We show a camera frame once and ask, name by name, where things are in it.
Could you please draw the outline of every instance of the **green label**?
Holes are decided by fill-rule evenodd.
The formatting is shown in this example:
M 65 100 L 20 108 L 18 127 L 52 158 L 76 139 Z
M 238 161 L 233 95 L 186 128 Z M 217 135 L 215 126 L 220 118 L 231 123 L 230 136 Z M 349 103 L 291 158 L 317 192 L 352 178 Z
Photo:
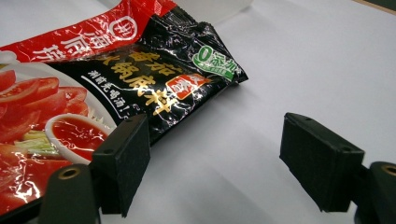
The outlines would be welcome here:
M 192 61 L 198 68 L 233 80 L 237 65 L 233 59 L 227 60 L 224 54 L 213 50 L 210 46 L 202 46 L 198 53 L 192 56 Z

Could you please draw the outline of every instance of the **food image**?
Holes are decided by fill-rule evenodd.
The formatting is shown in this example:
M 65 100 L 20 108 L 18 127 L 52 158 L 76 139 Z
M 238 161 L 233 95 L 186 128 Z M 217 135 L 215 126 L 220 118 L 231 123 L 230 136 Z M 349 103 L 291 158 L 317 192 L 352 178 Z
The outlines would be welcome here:
M 57 115 L 88 116 L 87 90 L 60 86 L 57 77 L 17 81 L 14 70 L 0 72 L 0 215 L 41 197 L 50 175 L 71 164 L 45 135 Z
M 73 163 L 89 164 L 92 153 L 107 139 L 111 129 L 94 119 L 75 114 L 54 117 L 46 135 L 57 150 Z

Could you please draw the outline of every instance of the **white background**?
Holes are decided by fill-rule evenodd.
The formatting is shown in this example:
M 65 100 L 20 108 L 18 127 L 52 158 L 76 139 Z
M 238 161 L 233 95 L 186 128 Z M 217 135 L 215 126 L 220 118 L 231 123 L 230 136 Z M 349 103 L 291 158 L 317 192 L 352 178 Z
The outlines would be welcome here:
M 105 1 L 2 1 L 0 46 Z M 365 166 L 396 162 L 396 16 L 350 0 L 255 0 L 214 25 L 249 80 L 157 143 L 128 217 L 103 223 L 353 223 L 355 205 L 320 213 L 279 159 L 283 116 L 316 119 L 365 150 Z

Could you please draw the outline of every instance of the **red packaging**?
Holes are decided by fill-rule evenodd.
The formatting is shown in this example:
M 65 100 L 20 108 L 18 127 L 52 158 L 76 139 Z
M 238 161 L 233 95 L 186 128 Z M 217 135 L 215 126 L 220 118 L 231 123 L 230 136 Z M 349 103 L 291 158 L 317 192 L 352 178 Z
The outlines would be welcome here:
M 2 56 L 12 63 L 1 64 Z M 214 28 L 168 0 L 123 0 L 92 19 L 0 47 L 0 222 L 40 199 L 50 174 L 70 164 L 50 148 L 49 119 L 80 114 L 115 128 L 145 113 L 154 144 L 247 79 Z

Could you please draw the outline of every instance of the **hot pot seasoning bag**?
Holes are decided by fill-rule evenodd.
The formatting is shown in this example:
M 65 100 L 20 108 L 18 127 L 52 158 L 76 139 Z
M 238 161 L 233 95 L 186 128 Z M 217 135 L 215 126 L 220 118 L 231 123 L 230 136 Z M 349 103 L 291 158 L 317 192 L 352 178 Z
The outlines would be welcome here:
M 70 32 L 76 27 L 79 33 Z M 49 119 L 72 113 L 115 128 L 145 113 L 154 144 L 248 79 L 214 28 L 171 1 L 121 1 L 96 18 L 0 50 L 31 62 L 0 65 L 0 215 L 40 198 L 50 174 L 70 164 L 45 135 Z

